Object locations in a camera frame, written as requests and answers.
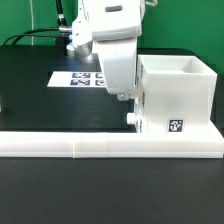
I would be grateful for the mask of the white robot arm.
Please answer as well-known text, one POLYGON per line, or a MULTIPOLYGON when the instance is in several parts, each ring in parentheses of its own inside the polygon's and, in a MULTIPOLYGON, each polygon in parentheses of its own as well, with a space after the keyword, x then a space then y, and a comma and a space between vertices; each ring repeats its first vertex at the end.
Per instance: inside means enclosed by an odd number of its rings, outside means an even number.
POLYGON ((70 48, 76 57, 87 58, 96 46, 108 93, 128 100, 135 88, 145 0, 79 0, 79 4, 70 48))

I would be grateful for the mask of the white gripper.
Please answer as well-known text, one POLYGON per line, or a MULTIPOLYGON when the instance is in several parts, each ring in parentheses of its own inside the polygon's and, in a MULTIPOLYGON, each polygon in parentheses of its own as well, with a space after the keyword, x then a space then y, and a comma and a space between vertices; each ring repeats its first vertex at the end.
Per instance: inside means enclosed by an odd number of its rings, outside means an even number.
POLYGON ((98 41, 96 45, 108 93, 128 100, 135 87, 137 39, 98 41))

